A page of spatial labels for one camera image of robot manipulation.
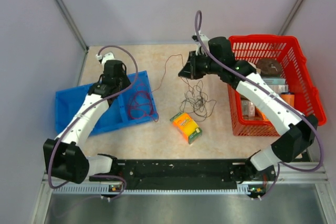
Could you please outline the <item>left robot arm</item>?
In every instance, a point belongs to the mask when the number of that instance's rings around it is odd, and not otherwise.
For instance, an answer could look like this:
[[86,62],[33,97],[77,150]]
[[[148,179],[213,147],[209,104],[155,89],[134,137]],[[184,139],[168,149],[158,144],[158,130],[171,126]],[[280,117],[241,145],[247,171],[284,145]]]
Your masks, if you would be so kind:
[[102,174],[114,180],[119,168],[109,155],[87,157],[82,148],[93,128],[114,100],[130,86],[127,68],[120,60],[107,60],[99,81],[90,86],[83,104],[68,126],[55,139],[47,139],[43,145],[46,172],[76,184],[87,177]]

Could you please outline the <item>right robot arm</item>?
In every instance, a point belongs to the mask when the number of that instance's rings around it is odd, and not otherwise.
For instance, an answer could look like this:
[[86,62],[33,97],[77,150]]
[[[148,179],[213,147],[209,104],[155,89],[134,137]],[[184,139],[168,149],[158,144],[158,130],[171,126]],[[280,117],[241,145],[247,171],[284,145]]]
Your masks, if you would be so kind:
[[224,83],[251,101],[280,136],[266,149],[248,159],[245,166],[248,178],[258,179],[272,165],[288,165],[319,139],[318,119],[313,114],[305,116],[290,106],[272,91],[251,63],[237,60],[227,38],[209,39],[203,35],[193,35],[192,38],[197,43],[197,49],[189,53],[179,77],[193,80],[207,74],[219,76]]

